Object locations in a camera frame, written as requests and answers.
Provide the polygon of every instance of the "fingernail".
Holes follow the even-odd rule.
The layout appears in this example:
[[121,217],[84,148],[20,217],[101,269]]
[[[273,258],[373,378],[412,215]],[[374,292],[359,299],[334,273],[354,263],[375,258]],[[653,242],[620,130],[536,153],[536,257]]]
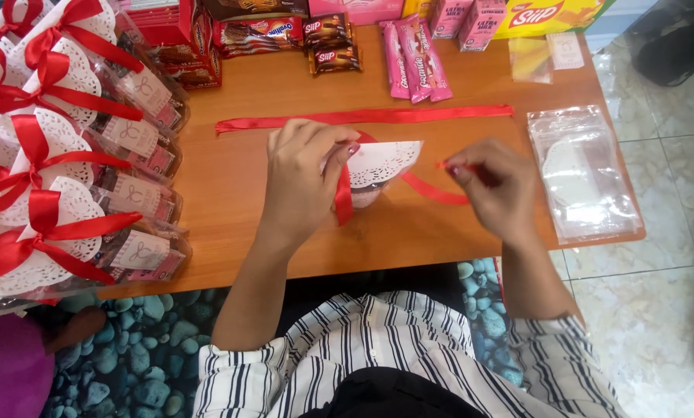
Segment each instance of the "fingernail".
[[450,175],[450,177],[457,177],[458,176],[458,167],[456,166],[446,166],[445,171]]

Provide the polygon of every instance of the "white striped shirt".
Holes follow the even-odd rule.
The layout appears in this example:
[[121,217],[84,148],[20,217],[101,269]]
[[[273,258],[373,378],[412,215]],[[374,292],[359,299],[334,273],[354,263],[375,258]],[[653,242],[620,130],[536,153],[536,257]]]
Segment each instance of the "white striped shirt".
[[425,377],[492,418],[626,417],[575,317],[514,320],[508,343],[527,392],[473,358],[463,314],[410,291],[337,295],[257,351],[202,347],[194,415],[300,416],[332,401],[351,372],[384,366]]

